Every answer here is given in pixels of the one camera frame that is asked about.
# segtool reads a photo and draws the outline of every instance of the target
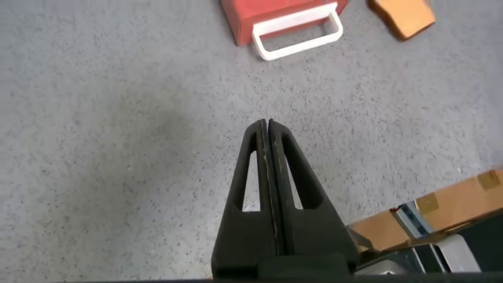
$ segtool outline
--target orange object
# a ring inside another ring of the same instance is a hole
[[[401,40],[410,39],[435,22],[424,0],[370,0],[369,6]]]
[[[252,42],[253,24],[333,2],[337,2],[337,13],[341,13],[347,4],[347,0],[222,0],[222,7],[226,12],[236,43],[246,45]],[[316,20],[275,31],[263,37],[274,37],[289,31],[322,24],[325,21],[326,19]]]

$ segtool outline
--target cardboard box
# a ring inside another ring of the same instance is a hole
[[[503,170],[491,170],[416,200],[417,207],[435,231],[456,226],[503,208]],[[383,211],[350,225],[384,250],[409,240],[391,212]]]

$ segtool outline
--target silver metal plate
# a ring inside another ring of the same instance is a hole
[[[406,274],[407,271],[396,262],[385,259],[374,263],[371,266],[358,270],[354,275],[386,275],[386,274]]]
[[[480,272],[480,266],[472,250],[461,235],[452,235],[435,245],[442,252],[451,272]]]

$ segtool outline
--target orange block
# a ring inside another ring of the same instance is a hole
[[[371,0],[369,6],[401,40],[410,39],[435,22],[424,0]]]

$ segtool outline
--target black plastic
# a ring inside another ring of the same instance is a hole
[[[503,208],[480,219],[475,225],[461,227],[459,233],[477,259],[482,272],[503,270]]]
[[[261,211],[243,212],[250,154],[257,151]],[[288,168],[303,209],[295,208]],[[349,274],[358,264],[358,250],[306,157],[285,126],[264,119],[244,133],[229,197],[211,258],[215,278],[257,278],[258,266],[272,262],[288,270],[303,265],[304,257],[320,255],[344,263],[339,274]],[[332,265],[333,274],[337,270]]]
[[[313,279],[310,277],[298,277],[293,279],[266,279],[266,280],[242,280],[242,279],[185,279],[185,280],[147,280],[141,283],[245,283],[245,282],[278,282],[278,283],[500,283],[503,281],[502,272],[487,273],[460,273],[460,274],[406,274],[406,275],[365,275],[365,276],[343,276],[325,279]]]

